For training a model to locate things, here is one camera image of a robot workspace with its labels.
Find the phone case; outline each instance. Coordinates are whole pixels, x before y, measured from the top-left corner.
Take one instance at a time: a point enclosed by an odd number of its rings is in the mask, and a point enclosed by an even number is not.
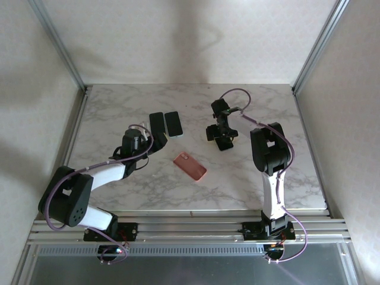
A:
[[[207,172],[206,168],[184,151],[181,152],[173,162],[195,181],[200,180]]]

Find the mounting plate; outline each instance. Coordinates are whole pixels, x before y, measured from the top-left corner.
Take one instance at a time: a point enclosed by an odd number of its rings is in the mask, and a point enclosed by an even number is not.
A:
[[[137,237],[138,224],[137,223],[118,223],[115,236],[112,238],[117,242],[134,242]],[[102,235],[89,230],[83,236],[85,242],[108,242]]]
[[[282,240],[281,234],[283,233],[287,240],[296,240],[295,228],[292,222],[288,222],[286,229],[282,230],[277,236],[268,236],[262,228],[260,221],[247,221],[242,223],[242,230],[244,241],[246,240]]]

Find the cable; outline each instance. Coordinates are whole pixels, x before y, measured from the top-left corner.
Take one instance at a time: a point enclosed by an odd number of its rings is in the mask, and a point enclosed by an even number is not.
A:
[[[100,231],[100,230],[98,230],[98,229],[95,229],[94,227],[88,227],[88,229],[93,230],[94,232],[100,234],[101,236],[103,236],[103,237],[105,237],[107,240],[109,240],[110,242],[113,242],[115,245],[117,245],[118,247],[120,247],[120,248],[123,249],[123,251],[124,251],[124,257],[123,257],[122,259],[120,259],[120,260],[117,260],[117,261],[108,261],[108,263],[107,263],[108,265],[122,262],[122,261],[124,261],[124,260],[128,257],[127,250],[126,250],[126,248],[125,248],[121,243],[119,243],[119,242],[117,242],[116,240],[112,239],[111,237],[109,237],[108,235],[106,235],[105,233],[103,233],[102,231]],[[106,249],[102,252],[102,254],[101,254],[101,256],[100,256],[100,262],[101,262],[101,263],[104,262],[104,259],[103,259],[104,254],[105,254],[108,250],[110,250],[110,249],[112,249],[112,247],[108,247],[108,248],[106,248]]]
[[[149,163],[149,157],[148,157],[148,161],[146,162],[146,164],[144,164],[143,166],[141,166],[141,167],[139,167],[139,168],[136,168],[135,171],[136,171],[136,170],[143,169],[144,167],[146,167],[146,165],[148,165],[148,163]]]
[[[141,126],[141,125],[136,125],[136,124],[132,124],[128,127],[128,129],[131,129],[131,127],[133,126],[137,126],[139,128],[142,128],[144,129],[148,134],[149,136],[151,137],[151,142],[150,142],[150,145],[149,147],[144,150],[142,153],[136,155],[136,156],[131,156],[131,157],[127,157],[125,159],[118,159],[118,160],[113,160],[113,161],[104,161],[104,162],[101,162],[101,163],[98,163],[98,164],[94,164],[94,165],[91,165],[89,167],[85,167],[85,168],[82,168],[82,169],[79,169],[79,170],[76,170],[66,176],[64,176],[60,181],[58,181],[58,183],[54,186],[54,188],[52,189],[52,192],[50,192],[47,200],[46,200],[46,204],[45,204],[45,212],[44,212],[44,216],[45,216],[45,220],[47,222],[47,225],[52,229],[52,230],[56,230],[56,231],[59,231],[59,230],[63,230],[65,228],[65,224],[62,226],[62,227],[55,227],[53,225],[53,223],[51,222],[50,220],[50,217],[49,217],[49,207],[50,207],[50,203],[52,202],[52,199],[53,199],[53,196],[55,195],[55,192],[57,192],[57,190],[59,189],[59,187],[68,179],[70,179],[71,177],[79,174],[79,173],[83,173],[83,172],[86,172],[86,171],[89,171],[91,169],[95,169],[95,168],[98,168],[100,166],[104,166],[104,165],[107,165],[107,164],[115,164],[115,163],[120,163],[120,162],[126,162],[128,160],[132,160],[132,159],[136,159],[138,157],[141,157],[143,155],[145,155],[146,153],[148,153],[148,151],[152,148],[153,146],[153,135],[152,133],[147,129],[145,128],[144,126]],[[115,243],[116,245],[120,246],[120,243],[116,242],[115,240],[113,240],[111,237],[107,236],[106,234],[102,233],[101,231],[99,230],[96,230],[95,229],[95,232],[101,234],[102,236],[104,236],[106,239],[108,239],[109,241]]]
[[[244,119],[247,119],[248,121],[250,121],[250,122],[258,125],[258,126],[263,126],[264,128],[269,129],[271,132],[275,133],[278,137],[280,137],[290,148],[290,152],[292,153],[292,157],[290,158],[290,161],[289,161],[288,165],[283,170],[281,170],[281,171],[278,172],[278,174],[277,174],[277,183],[276,183],[276,186],[275,186],[275,194],[277,196],[277,203],[281,204],[281,201],[280,201],[280,189],[279,189],[280,188],[280,184],[279,184],[278,180],[281,178],[281,175],[292,165],[292,163],[293,163],[293,161],[295,159],[295,155],[296,155],[295,150],[294,150],[292,144],[290,143],[290,141],[288,141],[286,137],[284,137],[283,135],[281,135],[278,131],[276,131],[271,126],[268,126],[268,125],[266,125],[264,123],[258,122],[255,119],[252,119],[251,117],[249,117],[247,115],[244,115],[244,114],[242,114],[242,117]]]
[[[130,246],[129,242],[128,242],[127,239],[126,239],[126,236],[125,236],[124,231],[123,231],[123,230],[120,230],[120,231],[118,231],[118,234],[121,235],[121,237],[123,238],[125,244],[127,244],[127,245],[128,245],[128,248],[130,248],[131,246]]]
[[[222,99],[223,97],[224,97],[224,95],[226,95],[226,94],[228,94],[228,93],[230,93],[230,92],[232,92],[232,91],[243,91],[245,94],[247,94],[248,95],[248,98],[249,98],[249,100],[248,100],[248,104],[247,105],[245,105],[245,107],[241,110],[241,114],[244,112],[244,110],[251,104],[251,95],[249,94],[249,92],[247,91],[247,90],[245,90],[245,89],[242,89],[242,88],[233,88],[233,89],[230,89],[230,90],[228,90],[227,92],[224,92],[224,94],[222,95],[222,96],[220,96],[220,98],[219,99]]]
[[[280,244],[283,245],[285,241],[286,241],[286,235],[284,235],[284,233],[281,232],[281,242],[280,242]]]
[[[294,148],[293,148],[293,146],[292,146],[292,144],[290,143],[290,141],[288,141],[287,140],[287,138],[284,136],[284,135],[282,135],[282,134],[280,134],[278,131],[276,131],[274,128],[272,128],[271,126],[268,126],[268,125],[266,125],[266,124],[264,124],[264,123],[261,123],[261,122],[258,122],[258,121],[256,121],[255,119],[252,119],[251,117],[249,117],[249,116],[247,116],[247,115],[244,115],[243,113],[242,113],[242,117],[243,118],[245,118],[246,120],[248,120],[248,121],[250,121],[250,122],[253,122],[254,124],[256,124],[256,125],[258,125],[258,126],[263,126],[264,128],[267,128],[267,129],[269,129],[271,132],[273,132],[273,133],[275,133],[278,137],[280,137],[287,145],[288,145],[288,147],[289,147],[289,149],[290,149],[290,152],[292,153],[292,157],[290,158],[290,161],[289,161],[289,163],[288,163],[288,165],[283,169],[283,170],[281,170],[281,171],[279,171],[278,172],[278,174],[277,174],[277,183],[276,183],[276,185],[275,185],[275,192],[276,192],[276,196],[277,196],[277,203],[278,204],[281,204],[281,200],[280,200],[280,178],[281,178],[281,175],[292,165],[292,163],[294,162],[294,157],[295,157],[295,155],[296,155],[296,153],[295,153],[295,150],[294,150]],[[303,230],[303,232],[305,233],[305,244],[303,245],[303,247],[302,247],[302,249],[298,252],[298,253],[296,253],[296,254],[294,254],[294,255],[292,255],[291,257],[288,257],[288,258],[285,258],[285,259],[278,259],[278,260],[275,260],[275,262],[276,263],[278,263],[278,262],[285,262],[285,261],[289,261],[289,260],[291,260],[291,259],[293,259],[293,258],[296,258],[296,257],[298,257],[302,252],[304,252],[305,251],[305,249],[306,249],[306,247],[307,247],[307,245],[308,245],[308,233],[306,232],[306,229],[305,229],[305,227],[303,226],[303,224],[295,217],[295,216],[293,216],[284,206],[281,206],[282,207],[282,209],[284,210],[284,212],[286,213],[286,214],[288,214],[290,217],[292,217],[299,225],[300,225],[300,227],[302,228],[302,230]],[[274,259],[271,259],[270,257],[266,257],[266,259],[268,259],[268,261],[270,262],[270,261],[274,261]]]

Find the white wall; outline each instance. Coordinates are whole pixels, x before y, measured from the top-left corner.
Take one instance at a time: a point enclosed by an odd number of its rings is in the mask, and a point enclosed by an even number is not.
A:
[[[289,84],[335,0],[43,2],[87,84]]]
[[[380,1],[350,1],[299,102],[328,198],[380,284]]]
[[[27,1],[1,1],[0,27],[0,284],[9,284],[77,87]]]

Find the marble surface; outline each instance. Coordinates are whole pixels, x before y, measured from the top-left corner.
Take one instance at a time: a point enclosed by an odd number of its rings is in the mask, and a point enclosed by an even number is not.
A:
[[[94,85],[69,166],[82,168],[106,160],[121,145],[128,125],[148,122],[150,113],[178,111],[184,135],[169,139],[162,150],[150,156],[144,169],[93,191],[91,204],[119,211],[261,209],[262,179],[252,161],[249,139],[242,135],[235,138],[235,146],[224,152],[206,140],[206,127],[215,123],[210,104],[235,87],[252,95],[247,115],[268,124],[281,123],[294,145],[296,158],[285,177],[286,207],[325,209],[295,102],[285,84]],[[242,107],[247,102],[240,92],[225,99],[230,106]],[[206,167],[207,174],[199,182],[173,164],[181,151]]]

